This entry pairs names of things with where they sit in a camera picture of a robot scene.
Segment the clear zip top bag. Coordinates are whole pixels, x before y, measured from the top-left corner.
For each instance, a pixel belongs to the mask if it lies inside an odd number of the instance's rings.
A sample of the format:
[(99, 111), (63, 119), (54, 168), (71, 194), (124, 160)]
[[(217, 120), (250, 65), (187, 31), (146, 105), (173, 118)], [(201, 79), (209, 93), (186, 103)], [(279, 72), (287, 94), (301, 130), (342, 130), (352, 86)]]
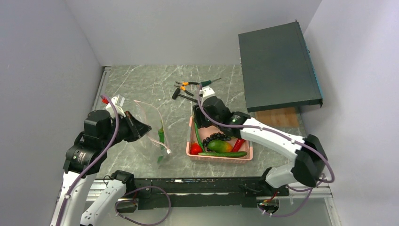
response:
[(163, 161), (165, 161), (172, 153), (171, 148), (170, 148), (170, 144), (169, 144), (169, 139), (166, 133), (166, 129), (165, 129), (165, 123), (162, 117), (161, 112), (159, 111), (159, 109), (149, 103), (143, 102), (143, 101), (139, 101), (139, 100), (134, 100), (134, 102), (138, 105), (138, 108), (141, 111), (141, 114), (143, 116), (144, 122), (145, 124), (148, 124), (152, 127), (152, 130), (146, 134), (146, 136), (148, 137), (148, 139), (150, 140), (150, 142), (156, 146), (155, 149), (155, 157), (156, 157), (156, 163), (157, 163), (157, 159), (160, 155), (160, 145), (161, 143), (159, 142), (159, 136), (158, 136), (158, 130), (161, 127), (161, 122), (163, 123), (163, 129), (164, 129), (164, 134), (165, 134), (165, 155), (163, 160), (161, 161), (161, 163)]

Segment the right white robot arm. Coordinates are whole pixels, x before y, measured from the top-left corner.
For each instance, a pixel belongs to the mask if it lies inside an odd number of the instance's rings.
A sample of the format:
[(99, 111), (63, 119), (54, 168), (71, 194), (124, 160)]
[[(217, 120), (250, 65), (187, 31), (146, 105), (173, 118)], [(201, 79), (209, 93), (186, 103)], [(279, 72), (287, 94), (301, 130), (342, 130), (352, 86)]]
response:
[(201, 127), (215, 126), (228, 136), (258, 143), (290, 160), (286, 165), (264, 172), (264, 179), (259, 183), (264, 195), (271, 195), (277, 188), (295, 182), (316, 187), (325, 168), (330, 172), (330, 182), (334, 181), (333, 171), (316, 136), (290, 135), (245, 113), (230, 112), (217, 97), (197, 97), (197, 103), (194, 115)]

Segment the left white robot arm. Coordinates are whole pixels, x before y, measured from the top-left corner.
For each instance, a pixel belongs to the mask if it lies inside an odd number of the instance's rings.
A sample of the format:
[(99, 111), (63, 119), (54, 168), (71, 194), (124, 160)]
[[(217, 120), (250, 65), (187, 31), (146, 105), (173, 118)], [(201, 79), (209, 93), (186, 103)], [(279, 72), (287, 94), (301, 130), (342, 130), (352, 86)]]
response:
[(52, 226), (94, 226), (107, 207), (118, 198), (134, 194), (134, 175), (114, 172), (110, 184), (85, 210), (93, 182), (107, 158), (107, 151), (122, 141), (134, 142), (151, 131), (151, 126), (137, 120), (129, 111), (95, 110), (84, 120), (84, 130), (65, 155), (63, 183), (53, 214)]

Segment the green chili pepper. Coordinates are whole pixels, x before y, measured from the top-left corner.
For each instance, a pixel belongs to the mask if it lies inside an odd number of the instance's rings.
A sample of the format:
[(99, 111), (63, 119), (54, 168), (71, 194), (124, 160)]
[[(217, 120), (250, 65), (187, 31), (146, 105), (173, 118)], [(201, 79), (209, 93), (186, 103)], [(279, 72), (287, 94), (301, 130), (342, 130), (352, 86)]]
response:
[(159, 136), (159, 142), (161, 143), (160, 145), (160, 155), (157, 159), (157, 163), (161, 163), (161, 161), (164, 158), (165, 155), (165, 134), (164, 134), (164, 129), (163, 129), (163, 123), (161, 122), (161, 127), (158, 130), (158, 136)]

